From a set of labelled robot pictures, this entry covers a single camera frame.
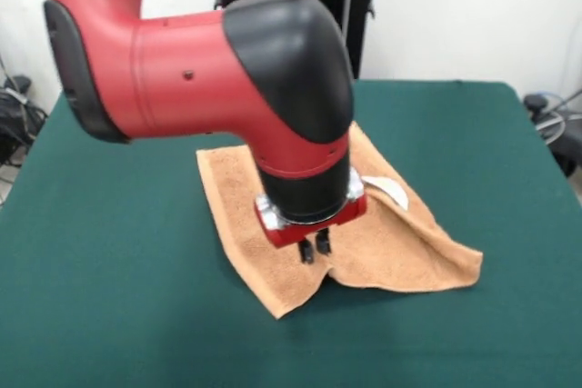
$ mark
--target green table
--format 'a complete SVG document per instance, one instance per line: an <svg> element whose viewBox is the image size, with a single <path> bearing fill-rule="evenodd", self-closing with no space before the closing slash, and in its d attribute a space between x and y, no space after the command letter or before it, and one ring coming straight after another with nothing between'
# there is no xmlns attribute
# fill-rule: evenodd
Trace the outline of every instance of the green table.
<svg viewBox="0 0 582 388"><path fill-rule="evenodd" d="M61 100L0 213L0 386L582 384L582 212L506 85L361 82L356 119L459 241L472 289L325 283L275 321L222 253L195 149L99 143Z"/></svg>

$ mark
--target black cylinder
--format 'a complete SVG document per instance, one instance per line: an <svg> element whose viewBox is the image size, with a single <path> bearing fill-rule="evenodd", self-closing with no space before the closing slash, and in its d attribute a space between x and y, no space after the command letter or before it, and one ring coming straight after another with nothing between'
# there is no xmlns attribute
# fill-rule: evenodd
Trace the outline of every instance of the black cylinder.
<svg viewBox="0 0 582 388"><path fill-rule="evenodd" d="M269 200L290 222L318 223L341 211L349 184L349 152L321 174L283 179L258 169Z"/></svg>

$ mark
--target towel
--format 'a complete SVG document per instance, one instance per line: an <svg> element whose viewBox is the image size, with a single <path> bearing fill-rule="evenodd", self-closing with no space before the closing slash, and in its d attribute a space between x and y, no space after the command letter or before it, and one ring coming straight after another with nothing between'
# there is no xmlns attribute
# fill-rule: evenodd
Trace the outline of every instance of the towel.
<svg viewBox="0 0 582 388"><path fill-rule="evenodd" d="M345 286L400 293L468 287L479 278L483 254L451 239L356 123L350 127L350 154L361 175L389 177L399 183L408 196L408 209L367 186L366 214L332 226L332 253L316 252L313 264L302 264L296 244L276 249L261 230L253 204L262 185L249 148L196 152L226 257L276 319L307 303L326 275Z"/></svg>

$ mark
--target white tag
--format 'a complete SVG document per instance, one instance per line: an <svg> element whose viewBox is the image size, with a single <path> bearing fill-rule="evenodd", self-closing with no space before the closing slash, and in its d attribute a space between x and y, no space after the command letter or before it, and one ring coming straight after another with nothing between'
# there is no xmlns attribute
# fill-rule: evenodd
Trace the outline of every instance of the white tag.
<svg viewBox="0 0 582 388"><path fill-rule="evenodd" d="M394 179L389 177L373 177L373 176L362 176L362 180L366 184L375 186L376 188L382 190L396 202L405 211L408 211L408 195L404 188Z"/></svg>

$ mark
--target red robot arm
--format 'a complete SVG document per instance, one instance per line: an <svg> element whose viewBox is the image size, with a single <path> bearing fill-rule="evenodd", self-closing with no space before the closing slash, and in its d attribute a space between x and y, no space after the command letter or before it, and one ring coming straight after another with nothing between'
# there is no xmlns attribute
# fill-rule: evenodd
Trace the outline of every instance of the red robot arm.
<svg viewBox="0 0 582 388"><path fill-rule="evenodd" d="M349 164L351 70L322 4L242 0L145 20L141 2L45 2L65 97L84 130L118 143L240 136L266 191L256 212L276 246L364 212Z"/></svg>

